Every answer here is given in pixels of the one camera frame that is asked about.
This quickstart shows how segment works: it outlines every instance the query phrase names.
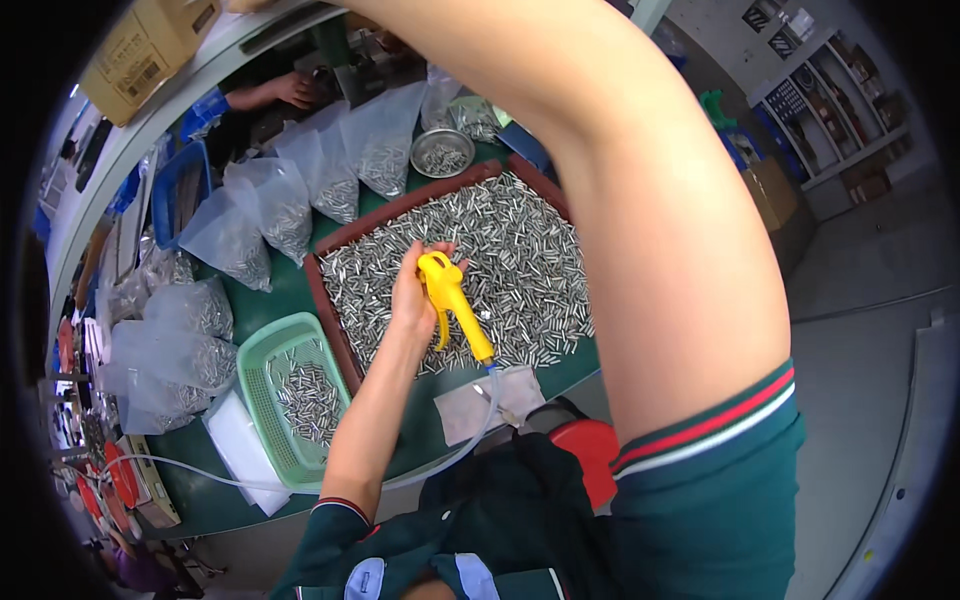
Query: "stainless steel bowl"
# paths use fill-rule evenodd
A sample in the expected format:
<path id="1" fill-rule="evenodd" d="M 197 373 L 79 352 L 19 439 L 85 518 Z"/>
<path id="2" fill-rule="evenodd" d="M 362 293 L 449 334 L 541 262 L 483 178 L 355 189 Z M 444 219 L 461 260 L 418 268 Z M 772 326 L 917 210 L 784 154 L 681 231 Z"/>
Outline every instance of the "stainless steel bowl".
<path id="1" fill-rule="evenodd" d="M 440 144 L 445 144 L 450 148 L 464 153 L 464 155 L 467 156 L 467 162 L 464 164 L 464 166 L 459 169 L 452 170 L 449 173 L 443 173 L 439 175 L 427 173 L 423 168 L 423 155 L 430 152 Z M 414 165 L 414 168 L 417 169 L 418 173 L 426 175 L 429 178 L 444 179 L 453 177 L 454 175 L 460 175 L 466 171 L 470 164 L 472 164 L 473 157 L 476 155 L 476 152 L 477 150 L 473 145 L 473 140 L 456 130 L 431 130 L 429 132 L 421 133 L 420 137 L 414 140 L 414 144 L 410 148 L 410 162 Z"/>

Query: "dark green shirt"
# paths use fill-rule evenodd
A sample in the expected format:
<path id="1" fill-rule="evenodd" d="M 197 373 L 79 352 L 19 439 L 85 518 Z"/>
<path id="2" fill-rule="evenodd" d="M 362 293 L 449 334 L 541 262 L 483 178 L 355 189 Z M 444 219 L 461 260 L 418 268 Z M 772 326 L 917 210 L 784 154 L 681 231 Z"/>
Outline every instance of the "dark green shirt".
<path id="1" fill-rule="evenodd" d="M 804 439 L 793 391 L 788 361 L 625 445 L 612 516 L 593 515 L 576 458 L 539 434 L 465 459 L 376 527 L 324 499 L 274 598 L 397 598 L 426 575 L 463 600 L 781 598 Z"/>

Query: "red chair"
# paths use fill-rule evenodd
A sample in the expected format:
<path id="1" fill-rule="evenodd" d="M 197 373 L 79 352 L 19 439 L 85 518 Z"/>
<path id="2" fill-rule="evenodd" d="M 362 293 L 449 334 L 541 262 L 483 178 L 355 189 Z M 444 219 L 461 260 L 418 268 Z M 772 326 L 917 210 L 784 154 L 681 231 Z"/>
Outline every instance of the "red chair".
<path id="1" fill-rule="evenodd" d="M 616 483 L 610 473 L 610 463 L 620 453 L 616 433 L 612 426 L 588 417 L 566 397 L 557 396 L 540 411 L 551 408 L 565 410 L 574 417 L 574 420 L 554 428 L 547 437 L 580 461 L 584 470 L 584 487 L 595 511 L 616 494 Z"/>

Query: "clear air hose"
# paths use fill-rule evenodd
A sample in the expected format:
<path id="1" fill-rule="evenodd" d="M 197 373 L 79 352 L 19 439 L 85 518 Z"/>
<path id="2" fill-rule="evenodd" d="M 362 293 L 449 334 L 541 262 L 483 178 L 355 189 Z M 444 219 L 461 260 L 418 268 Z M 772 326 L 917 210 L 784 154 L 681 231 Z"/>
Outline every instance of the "clear air hose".
<path id="1" fill-rule="evenodd" d="M 403 487 L 405 487 L 405 486 L 409 486 L 409 485 L 414 484 L 414 483 L 417 483 L 417 482 L 419 482 L 419 481 L 423 481 L 424 479 L 428 479 L 428 478 L 436 475 L 437 473 L 439 473 L 439 472 L 441 472 L 441 471 L 444 471 L 444 470 L 452 467 L 452 466 L 453 466 L 454 464 L 456 464 L 460 459 L 462 459 L 462 458 L 464 458 L 465 456 L 467 456 L 478 444 L 480 444 L 480 440 L 483 438 L 484 434 L 487 433 L 487 428 L 490 427 L 490 421 L 493 419 L 493 415 L 496 414 L 496 407 L 497 407 L 497 405 L 498 405 L 499 402 L 500 402 L 500 377 L 499 377 L 499 375 L 497 374 L 496 365 L 494 364 L 494 365 L 490 365 L 489 367 L 487 367 L 487 373 L 490 374 L 490 382 L 491 382 L 490 410 L 487 412 L 487 418 L 486 418 L 486 420 L 484 420 L 483 426 L 480 427 L 480 430 L 476 432 L 476 435 L 474 435 L 473 438 L 471 438 L 470 441 L 467 442 L 466 445 L 464 445 L 464 447 L 460 448 L 459 450 L 457 450 L 457 452 L 456 452 L 455 454 L 453 454 L 452 456 L 450 456 L 450 458 L 442 461 L 441 463 L 439 463 L 439 464 L 436 465 L 435 467 L 428 468 L 428 469 L 426 469 L 426 470 L 424 470 L 424 471 L 422 471 L 422 472 L 416 473 L 416 474 L 414 474 L 414 475 L 403 476 L 403 477 L 398 477 L 398 478 L 395 478 L 395 479 L 391 479 L 390 481 L 384 483 L 384 484 L 383 484 L 383 489 L 384 489 L 385 491 L 386 491 L 386 490 L 395 490 L 395 489 L 397 489 L 397 488 L 403 488 Z M 218 476 L 218 475 L 214 475 L 213 473 L 208 473 L 208 472 L 206 472 L 205 470 L 203 470 L 203 469 L 201 469 L 201 468 L 196 468 L 196 467 L 194 467 L 193 465 L 187 465 L 186 463 L 182 463 L 182 462 L 180 462 L 180 461 L 175 461 L 175 460 L 172 460 L 172 459 L 169 459 L 169 458 L 163 458 L 162 456 L 154 456 L 153 454 L 126 454 L 126 455 L 124 455 L 124 456 L 115 458 L 115 459 L 113 459 L 112 461 L 110 461 L 109 463 L 107 463 L 107 466 L 104 467 L 103 471 L 101 471 L 101 472 L 102 472 L 102 473 L 107 473 L 107 472 L 108 472 L 108 469 L 109 469 L 110 467 L 112 467 L 113 465 L 119 463 L 120 461 L 130 460 L 130 459 L 135 459 L 135 458 L 142 458 L 142 459 L 147 459 L 147 460 L 151 460 L 151 461 L 157 461 L 157 462 L 159 462 L 159 463 L 167 463 L 167 464 L 170 464 L 170 465 L 176 465 L 177 467 L 183 467 L 183 468 L 185 468 L 185 469 L 187 469 L 187 470 L 191 470 L 191 471 L 193 471 L 193 472 L 195 472 L 195 473 L 197 473 L 197 474 L 199 474 L 199 475 L 202 475 L 202 476 L 204 476 L 204 477 L 208 477 L 208 478 L 210 478 L 210 479 L 212 479 L 212 480 L 214 480 L 214 481 L 219 481 L 220 483 L 227 484 L 228 486 L 234 486 L 234 487 L 236 487 L 236 488 L 249 488 L 249 489 L 251 489 L 251 490 L 265 490 L 265 491 L 267 491 L 267 492 L 292 492 L 292 493 L 305 493 L 305 494 L 309 494 L 309 495 L 316 495 L 316 494 L 317 494 L 317 491 L 315 491 L 315 490 L 314 490 L 314 491 L 310 491 L 310 492 L 306 492 L 306 491 L 300 491 L 300 490 L 290 490 L 289 488 L 284 488 L 284 487 L 276 486 L 276 485 L 270 485 L 270 484 L 268 484 L 268 483 L 251 483 L 251 482 L 233 481 L 232 479 L 227 479 L 227 478 L 225 478 L 225 477 L 220 477 L 220 476 Z"/>

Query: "red container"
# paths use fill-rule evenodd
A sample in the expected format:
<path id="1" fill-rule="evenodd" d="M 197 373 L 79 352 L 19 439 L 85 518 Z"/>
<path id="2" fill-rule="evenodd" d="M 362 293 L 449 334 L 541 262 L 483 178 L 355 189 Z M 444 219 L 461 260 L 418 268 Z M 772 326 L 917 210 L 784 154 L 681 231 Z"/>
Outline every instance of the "red container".
<path id="1" fill-rule="evenodd" d="M 572 223 L 564 193 L 551 180 L 520 155 L 510 155 L 507 159 L 507 167 L 544 200 L 553 205 L 564 219 Z M 360 362 L 353 354 L 353 350 L 350 349 L 347 333 L 340 327 L 340 315 L 337 314 L 333 302 L 330 301 L 330 295 L 324 287 L 324 276 L 320 271 L 319 259 L 360 239 L 374 229 L 385 225 L 391 219 L 395 219 L 417 206 L 426 204 L 428 201 L 445 194 L 453 193 L 462 187 L 474 185 L 491 177 L 497 177 L 502 172 L 503 167 L 499 161 L 488 160 L 473 165 L 456 177 L 436 180 L 380 206 L 374 212 L 364 215 L 352 223 L 338 228 L 317 242 L 314 252 L 306 256 L 303 269 L 306 271 L 307 281 L 310 283 L 313 301 L 317 305 L 317 316 L 320 319 L 320 325 L 324 328 L 326 339 L 330 343 L 330 349 L 333 350 L 337 365 L 340 367 L 340 373 L 344 376 L 344 381 L 352 395 L 355 396 L 360 389 L 360 383 L 363 381 L 363 370 L 360 368 Z"/>

